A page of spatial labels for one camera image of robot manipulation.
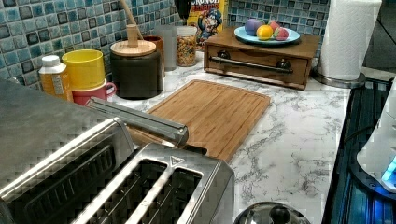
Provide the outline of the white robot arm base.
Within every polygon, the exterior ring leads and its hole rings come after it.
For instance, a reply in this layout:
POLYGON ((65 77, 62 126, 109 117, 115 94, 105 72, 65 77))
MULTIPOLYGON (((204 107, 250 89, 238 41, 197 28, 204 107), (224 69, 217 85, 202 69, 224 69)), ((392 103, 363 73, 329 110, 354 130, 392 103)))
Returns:
POLYGON ((352 174, 369 190, 395 199, 396 108, 395 79, 370 138, 353 156, 352 174))

